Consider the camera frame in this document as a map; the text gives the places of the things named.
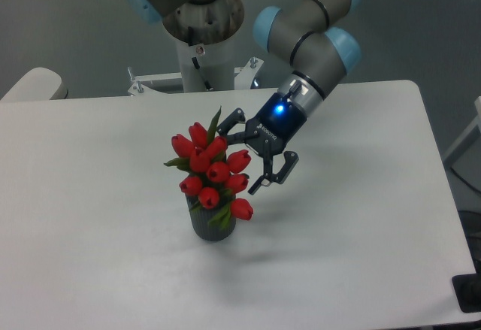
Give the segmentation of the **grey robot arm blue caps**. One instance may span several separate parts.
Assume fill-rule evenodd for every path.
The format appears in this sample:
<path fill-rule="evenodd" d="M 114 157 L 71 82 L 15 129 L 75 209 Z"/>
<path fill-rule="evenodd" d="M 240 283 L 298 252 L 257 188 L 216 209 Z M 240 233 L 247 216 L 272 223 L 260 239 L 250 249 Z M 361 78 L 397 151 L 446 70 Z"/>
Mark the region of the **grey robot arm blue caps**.
<path fill-rule="evenodd" d="M 241 0 L 127 0 L 148 23 L 161 23 L 175 40 L 186 92 L 230 90 L 237 75 L 231 39 L 244 21 Z M 301 0 L 290 11 L 270 6 L 253 24 L 266 52 L 292 73 L 251 119 L 236 110 L 217 126 L 230 144 L 246 144 L 263 160 L 251 191 L 283 183 L 298 161 L 286 149 L 308 117 L 361 58 L 356 39 L 336 27 L 360 0 Z"/>

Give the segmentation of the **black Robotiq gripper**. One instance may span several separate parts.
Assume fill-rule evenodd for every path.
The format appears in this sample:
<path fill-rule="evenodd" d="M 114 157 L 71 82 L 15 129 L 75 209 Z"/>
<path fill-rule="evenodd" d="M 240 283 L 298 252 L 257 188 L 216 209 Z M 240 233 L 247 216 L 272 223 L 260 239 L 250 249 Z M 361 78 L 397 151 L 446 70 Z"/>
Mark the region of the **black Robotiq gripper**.
<path fill-rule="evenodd" d="M 261 186 L 285 182 L 299 160 L 298 154 L 294 151 L 285 151 L 283 166 L 277 173 L 273 172 L 273 158 L 284 151 L 287 143 L 306 121 L 307 117 L 298 107 L 275 92 L 259 112 L 247 121 L 245 131 L 229 134 L 237 124 L 246 122 L 245 113 L 239 107 L 217 126 L 217 134 L 224 137 L 227 144 L 243 143 L 245 133 L 247 136 L 254 135 L 254 132 L 258 134 L 255 138 L 245 140 L 245 144 L 263 159 L 263 173 L 248 189 L 250 195 L 254 195 Z M 268 144 L 270 151 L 265 152 Z"/>

